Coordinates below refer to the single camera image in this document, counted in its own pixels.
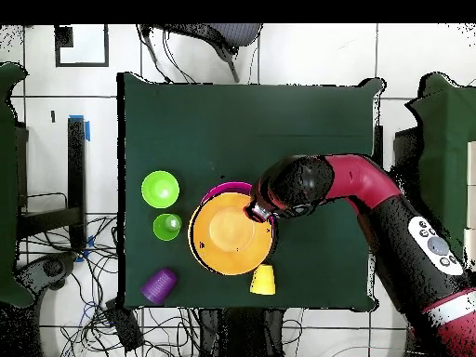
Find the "magenta bowl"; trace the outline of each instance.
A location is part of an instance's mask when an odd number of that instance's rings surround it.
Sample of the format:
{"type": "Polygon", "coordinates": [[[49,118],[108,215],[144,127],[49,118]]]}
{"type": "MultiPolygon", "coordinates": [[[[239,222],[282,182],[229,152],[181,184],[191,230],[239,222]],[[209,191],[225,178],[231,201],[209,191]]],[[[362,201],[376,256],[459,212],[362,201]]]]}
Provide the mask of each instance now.
{"type": "Polygon", "coordinates": [[[251,192],[251,185],[246,182],[225,182],[225,183],[220,183],[218,186],[213,188],[210,192],[208,192],[205,197],[202,199],[201,204],[203,204],[205,201],[208,201],[212,197],[215,197],[218,194],[224,193],[224,192],[235,192],[235,193],[241,193],[241,194],[247,194],[251,192]]]}

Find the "black border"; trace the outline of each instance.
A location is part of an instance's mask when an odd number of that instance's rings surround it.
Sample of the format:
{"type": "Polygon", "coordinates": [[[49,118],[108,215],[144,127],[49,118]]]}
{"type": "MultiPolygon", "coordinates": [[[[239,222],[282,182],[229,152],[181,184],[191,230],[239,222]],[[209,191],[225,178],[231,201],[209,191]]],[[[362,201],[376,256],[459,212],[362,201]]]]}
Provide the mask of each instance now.
{"type": "Polygon", "coordinates": [[[117,81],[117,297],[116,305],[124,307],[126,300],[126,253],[124,236],[126,223],[126,86],[124,73],[117,81]]]}
{"type": "Polygon", "coordinates": [[[102,63],[61,63],[60,48],[55,39],[56,67],[109,67],[109,28],[104,25],[104,61],[102,63]]]}

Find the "purple cup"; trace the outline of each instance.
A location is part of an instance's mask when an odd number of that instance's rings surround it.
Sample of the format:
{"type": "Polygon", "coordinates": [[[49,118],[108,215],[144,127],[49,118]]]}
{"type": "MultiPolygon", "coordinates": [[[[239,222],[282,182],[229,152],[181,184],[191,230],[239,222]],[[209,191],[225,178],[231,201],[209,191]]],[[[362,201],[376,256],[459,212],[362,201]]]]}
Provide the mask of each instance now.
{"type": "Polygon", "coordinates": [[[225,182],[220,183],[218,186],[213,188],[210,192],[208,192],[205,197],[202,199],[201,204],[205,201],[209,200],[210,198],[216,196],[217,194],[223,192],[236,192],[241,194],[249,195],[251,192],[251,185],[246,182],[225,182]]]}
{"type": "Polygon", "coordinates": [[[161,269],[140,290],[149,301],[162,305],[176,281],[177,276],[174,272],[170,269],[161,269]]]}

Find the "robot control buttons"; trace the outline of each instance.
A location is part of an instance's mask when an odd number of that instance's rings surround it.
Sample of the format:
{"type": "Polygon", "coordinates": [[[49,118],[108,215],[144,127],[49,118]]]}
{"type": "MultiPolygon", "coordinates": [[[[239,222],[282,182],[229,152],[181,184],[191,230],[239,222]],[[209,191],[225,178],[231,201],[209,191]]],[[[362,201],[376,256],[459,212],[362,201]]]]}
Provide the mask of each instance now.
{"type": "Polygon", "coordinates": [[[408,231],[437,270],[448,275],[463,273],[463,266],[451,253],[448,243],[436,234],[424,218],[412,218],[408,223],[408,231]]]}
{"type": "Polygon", "coordinates": [[[446,256],[450,251],[450,247],[448,246],[446,241],[440,237],[429,238],[428,248],[431,252],[439,256],[446,256]]]}

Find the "plastic cup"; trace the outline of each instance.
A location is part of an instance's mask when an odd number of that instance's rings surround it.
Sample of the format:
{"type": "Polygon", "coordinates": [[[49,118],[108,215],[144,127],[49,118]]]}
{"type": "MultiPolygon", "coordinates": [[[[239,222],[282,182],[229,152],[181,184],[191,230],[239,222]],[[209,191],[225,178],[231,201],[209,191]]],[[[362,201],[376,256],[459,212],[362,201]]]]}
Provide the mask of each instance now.
{"type": "Polygon", "coordinates": [[[274,273],[269,264],[260,264],[253,272],[253,280],[249,288],[251,293],[271,296],[276,292],[274,273]]]}
{"type": "Polygon", "coordinates": [[[162,305],[176,281],[177,276],[174,272],[170,269],[161,269],[140,290],[149,301],[162,305]]]}
{"type": "Polygon", "coordinates": [[[162,214],[152,224],[153,233],[162,241],[171,241],[180,232],[182,221],[178,215],[162,214]]]}
{"type": "Polygon", "coordinates": [[[179,198],[180,187],[172,174],[154,171],[142,181],[141,192],[148,205],[168,208],[179,198]]]}

